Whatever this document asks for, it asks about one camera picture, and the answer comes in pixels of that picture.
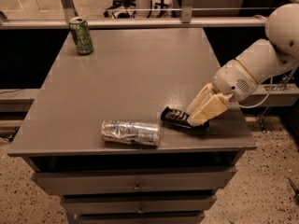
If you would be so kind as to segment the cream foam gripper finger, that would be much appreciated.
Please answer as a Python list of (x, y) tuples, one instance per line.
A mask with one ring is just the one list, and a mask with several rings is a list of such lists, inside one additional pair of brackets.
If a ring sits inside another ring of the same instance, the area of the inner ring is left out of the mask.
[(217, 93), (202, 108), (189, 115), (187, 121), (193, 127), (199, 126), (222, 114), (227, 109), (226, 97), (222, 93)]
[(214, 87), (211, 83), (207, 83), (203, 89), (201, 89), (196, 97), (186, 108), (186, 113), (191, 115), (196, 110), (202, 108), (210, 98), (213, 98), (216, 94)]

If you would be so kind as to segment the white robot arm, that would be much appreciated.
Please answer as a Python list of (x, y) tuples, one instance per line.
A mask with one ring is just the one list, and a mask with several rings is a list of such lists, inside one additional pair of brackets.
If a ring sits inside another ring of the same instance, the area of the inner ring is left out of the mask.
[(259, 39), (220, 68), (186, 109), (187, 123), (204, 124), (254, 93), (270, 77), (292, 70), (299, 60), (299, 5), (287, 4), (270, 14), (265, 39)]

